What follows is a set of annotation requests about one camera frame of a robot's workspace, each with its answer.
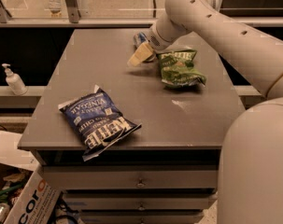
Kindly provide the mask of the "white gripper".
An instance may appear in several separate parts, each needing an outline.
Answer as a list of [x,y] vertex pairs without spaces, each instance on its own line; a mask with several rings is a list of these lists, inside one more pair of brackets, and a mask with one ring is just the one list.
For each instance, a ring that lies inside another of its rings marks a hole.
[[153,24],[149,28],[148,32],[148,42],[143,42],[134,52],[134,54],[131,56],[131,58],[128,61],[129,66],[138,66],[142,62],[146,61],[150,57],[154,55],[154,50],[164,50],[170,46],[170,44],[163,40],[158,32],[156,25]]

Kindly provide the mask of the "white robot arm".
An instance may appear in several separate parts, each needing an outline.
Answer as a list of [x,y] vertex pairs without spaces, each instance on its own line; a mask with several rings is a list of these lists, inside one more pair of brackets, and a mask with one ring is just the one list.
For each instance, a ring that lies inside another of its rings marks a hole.
[[244,79],[264,99],[225,134],[217,223],[283,224],[283,40],[219,12],[211,0],[165,0],[129,63],[138,65],[189,33],[219,54],[232,80]]

